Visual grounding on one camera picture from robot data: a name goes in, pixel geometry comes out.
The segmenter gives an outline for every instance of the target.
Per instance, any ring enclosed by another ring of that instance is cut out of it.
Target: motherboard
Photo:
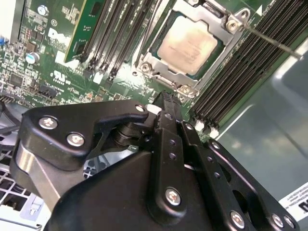
[[[303,0],[5,2],[15,4],[0,27],[1,101],[148,104],[166,90],[205,135],[283,61],[241,24],[294,48],[307,37]]]

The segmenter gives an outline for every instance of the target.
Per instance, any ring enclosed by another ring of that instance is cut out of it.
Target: green circuit board
[[[93,77],[84,77],[83,71],[87,63],[64,62],[67,53],[72,56],[68,50],[74,43],[74,34],[82,33],[76,31],[76,27],[79,20],[82,19],[82,12],[85,10],[87,2],[93,1],[26,1],[19,41],[0,47],[0,95],[14,95],[20,99],[17,100],[19,103],[40,107],[125,99],[134,99],[142,104],[148,104],[162,90],[172,91],[143,75],[136,76],[131,71],[133,50],[139,44],[147,27],[147,22],[154,10],[153,7],[147,14],[142,28],[136,34],[129,55],[125,59],[126,62],[122,64],[110,88],[105,87],[106,76],[102,77],[100,83],[94,82]],[[250,24],[254,25],[261,19],[260,8],[261,12],[265,13],[267,7],[270,7],[274,1],[218,0],[217,2],[231,12],[236,12],[243,7],[249,8],[251,11]],[[38,13],[38,7],[42,5],[48,9],[47,15]],[[166,12],[162,14],[158,25],[166,15]],[[29,64],[26,62],[26,54],[33,49],[39,54],[39,62]],[[55,97],[51,99],[44,94],[39,94],[37,86],[41,85],[54,89],[56,91]],[[189,119],[187,112],[193,103],[194,100],[189,100],[183,104],[183,114],[187,120]]]

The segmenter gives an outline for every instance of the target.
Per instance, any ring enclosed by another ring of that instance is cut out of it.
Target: screw
[[[212,141],[212,145],[214,146],[214,148],[219,149],[219,145],[218,143],[216,143],[215,141]]]
[[[136,109],[140,112],[144,112],[144,108],[140,105],[136,105]]]
[[[172,120],[172,115],[170,115],[169,113],[165,113],[165,117]]]
[[[167,189],[165,195],[170,204],[177,206],[181,203],[180,195],[176,190]]]
[[[187,127],[189,130],[193,130],[192,125],[190,125],[189,123],[186,123],[186,127]]]
[[[243,229],[245,227],[244,220],[238,212],[231,211],[230,217],[237,227],[239,227],[240,229]]]
[[[238,24],[235,20],[230,20],[227,22],[226,26],[227,26],[227,29],[232,32],[237,29]]]
[[[285,222],[288,223],[289,226],[291,226],[293,229],[295,228],[295,225],[290,218],[288,218],[287,216],[284,216],[283,218],[284,218]]]
[[[57,121],[53,118],[50,118],[50,117],[44,117],[44,118],[40,119],[38,124],[42,128],[48,129],[48,130],[55,129],[58,126]]]
[[[150,64],[148,64],[148,63],[141,64],[141,71],[142,72],[148,73],[148,72],[150,72],[151,69],[152,68],[151,68]]]
[[[188,92],[189,92],[189,89],[188,88],[184,88],[183,93],[187,94]]]
[[[69,134],[66,140],[70,145],[75,146],[75,147],[80,147],[81,145],[85,143],[85,140],[83,139],[83,137],[77,133]]]
[[[276,225],[278,225],[280,228],[283,228],[283,222],[279,216],[277,216],[276,214],[273,214],[271,217],[273,218]]]

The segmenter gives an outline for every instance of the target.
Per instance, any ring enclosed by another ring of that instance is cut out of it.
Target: capacitor
[[[42,16],[47,16],[49,14],[48,8],[47,6],[44,5],[40,5],[38,7],[38,13]]]
[[[26,61],[29,64],[36,64],[39,62],[39,54],[35,52],[31,52],[30,54],[26,55]]]

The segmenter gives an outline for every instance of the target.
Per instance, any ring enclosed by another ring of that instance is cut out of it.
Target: ram slot
[[[102,39],[106,33],[106,30],[112,18],[112,16],[109,17],[109,14],[113,14],[113,12],[115,11],[115,7],[112,7],[111,5],[112,2],[113,2],[112,0],[107,0],[103,7],[103,11],[96,24],[96,27],[91,36],[91,39],[89,40],[89,42],[87,43],[87,46],[85,47],[85,51],[83,54],[84,60],[88,58],[88,56],[90,55],[92,51],[94,52],[94,56],[97,55],[98,46],[102,42]]]
[[[113,40],[113,42],[111,43],[105,57],[104,57],[104,61],[103,63],[101,64],[99,70],[102,72],[102,73],[105,73],[107,68],[109,67],[111,61],[112,61],[112,58],[114,57],[115,55],[115,52],[120,44],[120,41],[121,39],[123,38],[125,32],[127,31],[129,25],[130,25],[130,22],[133,18],[133,15],[135,13],[135,9],[137,8],[138,4],[136,2],[131,2],[129,3],[129,7],[128,7],[128,10],[126,10],[122,16],[122,18],[124,18],[123,20],[120,21],[119,25],[120,25],[120,30],[119,32],[117,33],[116,35],[116,38]]]
[[[308,7],[305,1],[282,0],[274,3],[256,29],[290,46],[307,27]],[[272,65],[282,54],[282,50],[250,34],[192,107],[191,115],[203,121],[223,123],[241,98],[268,76]]]
[[[128,34],[128,39],[125,41],[125,44],[122,46],[118,57],[115,60],[115,64],[110,72],[110,75],[108,77],[109,81],[113,81],[113,79],[116,77],[122,63],[124,62],[124,59],[134,41],[135,35],[137,34],[137,32],[140,30],[144,19],[147,15],[147,13],[149,12],[151,6],[153,5],[154,0],[147,0],[143,5],[142,5],[142,9],[140,10],[140,14],[138,16],[138,18],[135,20],[134,25],[133,25],[133,29],[131,29],[129,31]]]

